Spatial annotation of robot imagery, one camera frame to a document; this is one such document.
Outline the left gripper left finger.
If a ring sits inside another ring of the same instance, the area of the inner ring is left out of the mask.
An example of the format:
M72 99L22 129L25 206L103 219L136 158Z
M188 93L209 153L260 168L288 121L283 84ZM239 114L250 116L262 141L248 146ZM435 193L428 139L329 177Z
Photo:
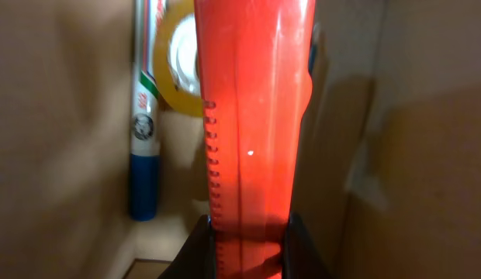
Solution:
M215 232L201 215L175 259L157 279L216 279Z

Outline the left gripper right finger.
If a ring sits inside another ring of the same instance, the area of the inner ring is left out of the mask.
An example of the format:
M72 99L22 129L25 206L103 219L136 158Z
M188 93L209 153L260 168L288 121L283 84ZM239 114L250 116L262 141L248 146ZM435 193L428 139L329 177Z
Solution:
M289 215L282 249L283 279L332 279L302 218Z

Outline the blue whiteboard marker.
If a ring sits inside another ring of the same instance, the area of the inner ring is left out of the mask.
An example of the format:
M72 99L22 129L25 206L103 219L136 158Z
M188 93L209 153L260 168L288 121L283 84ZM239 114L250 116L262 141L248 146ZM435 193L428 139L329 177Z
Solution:
M164 12L163 0L135 0L133 90L130 120L129 213L146 222L157 212L160 142L158 100L154 79L154 38Z

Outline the orange utility knife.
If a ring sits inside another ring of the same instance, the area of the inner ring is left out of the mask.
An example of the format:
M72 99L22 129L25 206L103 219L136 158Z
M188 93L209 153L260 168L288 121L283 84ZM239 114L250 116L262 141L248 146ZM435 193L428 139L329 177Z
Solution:
M218 278L279 278L315 2L195 3Z

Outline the yellow tape roll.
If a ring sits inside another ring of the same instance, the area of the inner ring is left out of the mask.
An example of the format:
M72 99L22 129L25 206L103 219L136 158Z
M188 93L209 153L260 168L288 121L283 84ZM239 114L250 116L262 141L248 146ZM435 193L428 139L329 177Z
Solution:
M168 1L154 41L157 89L176 112L202 117L197 63L194 1Z

